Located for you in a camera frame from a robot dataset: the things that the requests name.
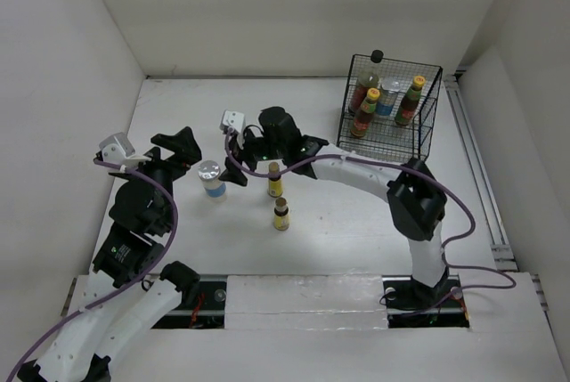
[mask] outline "small yellow bottle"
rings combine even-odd
[[[289,228],[289,207],[287,207],[287,200],[284,198],[277,198],[275,200],[273,226],[280,231],[285,231]]]
[[[279,164],[272,162],[269,164],[269,174],[274,175],[276,173],[279,173]],[[267,193],[270,196],[279,198],[283,194],[283,183],[280,175],[269,178],[267,183]]]

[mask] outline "bottle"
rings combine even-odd
[[[389,117],[399,92],[400,83],[396,79],[393,77],[384,79],[380,87],[380,98],[376,104],[376,114],[383,118]]]
[[[198,177],[210,199],[215,202],[223,202],[228,196],[225,193],[225,183],[219,177],[222,173],[220,166],[215,161],[204,161],[198,167]]]
[[[399,126],[407,126],[410,124],[411,119],[416,113],[418,108],[419,98],[421,97],[421,89],[424,84],[426,84],[426,79],[422,76],[416,76],[413,78],[413,83],[411,87],[406,92],[400,103],[400,108],[395,114],[395,122]]]
[[[383,58],[383,52],[380,50],[374,50],[370,56],[369,66],[365,67],[358,74],[358,78],[356,79],[356,88],[354,89],[353,97],[348,104],[348,111],[350,113],[356,113],[370,88],[378,88],[380,82],[379,68],[380,62]]]
[[[376,110],[376,102],[380,97],[380,91],[376,88],[371,88],[366,94],[364,102],[360,105],[360,109],[354,115],[353,124],[350,127],[350,134],[354,137],[364,137],[368,125],[374,119],[374,111]]]
[[[272,162],[269,164],[269,174],[274,175],[275,173],[279,173],[279,164]],[[271,197],[279,198],[283,194],[283,181],[281,176],[270,177],[267,179],[267,182],[269,183],[267,185],[267,193]]]
[[[289,228],[289,207],[287,200],[283,197],[275,200],[275,216],[273,217],[273,226],[275,229],[285,231]]]

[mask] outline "black bottle cap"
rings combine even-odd
[[[372,55],[370,56],[370,59],[372,60],[373,63],[380,63],[383,58],[384,58],[384,53],[381,52],[380,50],[374,50],[372,52]]]

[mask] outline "wire basket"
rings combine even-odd
[[[411,157],[426,160],[431,147],[436,121],[437,97],[444,70],[440,66],[431,64],[383,59],[379,64],[379,77],[397,79],[401,85],[400,93],[398,93],[390,116],[381,118],[375,115],[368,126],[366,135],[363,138],[356,138],[350,134],[354,115],[348,111],[348,105],[356,88],[358,74],[362,69],[368,68],[370,63],[369,55],[353,55],[346,81],[345,99],[340,113],[337,146],[344,150],[353,150],[365,157],[385,161],[408,162]],[[398,126],[394,120],[395,114],[416,75],[426,78],[416,114],[408,126]]]

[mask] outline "black wire basket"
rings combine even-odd
[[[354,115],[348,111],[348,105],[356,88],[359,73],[369,67],[370,63],[371,57],[361,54],[355,54],[350,63],[345,98],[340,113],[337,146],[365,157],[385,161],[408,162],[411,157],[426,160],[431,147],[436,122],[437,97],[444,70],[440,66],[431,64],[383,59],[379,64],[379,77],[397,79],[401,85],[400,93],[397,95],[392,113],[387,117],[375,116],[366,135],[363,138],[356,138],[350,134]],[[418,108],[408,126],[398,126],[395,123],[395,113],[411,86],[413,77],[417,75],[426,79]]]

